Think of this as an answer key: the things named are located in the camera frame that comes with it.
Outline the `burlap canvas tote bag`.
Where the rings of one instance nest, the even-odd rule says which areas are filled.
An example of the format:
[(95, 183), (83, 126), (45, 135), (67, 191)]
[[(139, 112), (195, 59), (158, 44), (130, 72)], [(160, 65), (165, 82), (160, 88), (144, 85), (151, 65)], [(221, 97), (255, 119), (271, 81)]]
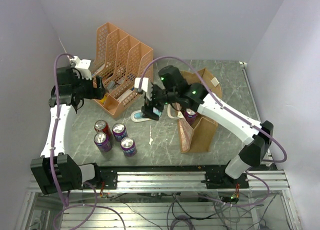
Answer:
[[(201, 83), (195, 73), (180, 71), (188, 84)], [(209, 89), (218, 97), (222, 98), (222, 87), (218, 79), (206, 68), (198, 71)], [(168, 106), (167, 114), (171, 119), (177, 120), (177, 129), (180, 141), (180, 152), (187, 153), (206, 153), (210, 152), (210, 145), (218, 129), (218, 123), (213, 119), (197, 114), (193, 123), (190, 125), (183, 112), (175, 110), (172, 116), (172, 107)]]

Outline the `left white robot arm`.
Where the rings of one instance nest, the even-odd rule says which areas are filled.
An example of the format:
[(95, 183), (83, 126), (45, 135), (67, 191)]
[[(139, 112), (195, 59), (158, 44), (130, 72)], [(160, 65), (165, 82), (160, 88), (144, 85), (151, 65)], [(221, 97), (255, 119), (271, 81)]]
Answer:
[(87, 68), (60, 67), (56, 70), (57, 85), (51, 90), (50, 127), (39, 158), (30, 163), (32, 174), (44, 195), (79, 189), (83, 182), (96, 189), (102, 183), (95, 163), (77, 165), (69, 155), (72, 125), (85, 99), (101, 100), (106, 90), (102, 78), (92, 79)]

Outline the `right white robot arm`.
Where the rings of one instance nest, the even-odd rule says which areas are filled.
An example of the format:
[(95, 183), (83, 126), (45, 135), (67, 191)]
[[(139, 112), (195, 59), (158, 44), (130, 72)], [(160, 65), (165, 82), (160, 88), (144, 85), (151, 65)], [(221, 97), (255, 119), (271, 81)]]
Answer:
[(137, 77), (134, 82), (137, 92), (145, 93), (141, 110), (147, 118), (157, 121), (165, 105), (179, 104), (184, 110), (190, 109), (216, 121), (244, 143), (220, 176), (224, 187), (233, 187), (243, 172), (260, 165), (272, 143), (274, 126), (271, 122), (259, 122), (235, 110), (203, 83), (189, 84), (177, 67), (166, 66), (158, 75), (164, 88), (147, 77)]

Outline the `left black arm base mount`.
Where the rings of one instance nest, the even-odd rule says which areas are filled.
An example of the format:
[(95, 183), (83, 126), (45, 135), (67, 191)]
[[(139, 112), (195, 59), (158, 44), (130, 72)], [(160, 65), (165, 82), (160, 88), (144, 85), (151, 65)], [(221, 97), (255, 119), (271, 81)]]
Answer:
[(118, 185), (118, 173), (113, 170), (102, 170), (101, 188), (104, 190), (116, 190)]

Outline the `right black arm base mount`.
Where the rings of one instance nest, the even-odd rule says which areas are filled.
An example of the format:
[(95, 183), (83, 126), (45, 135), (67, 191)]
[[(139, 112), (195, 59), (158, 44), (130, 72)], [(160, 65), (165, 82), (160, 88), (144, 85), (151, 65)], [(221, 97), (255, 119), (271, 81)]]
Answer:
[(206, 185), (207, 189), (248, 189), (249, 182), (246, 173), (242, 173), (239, 178), (233, 179), (224, 172), (206, 172), (204, 180), (201, 183)]

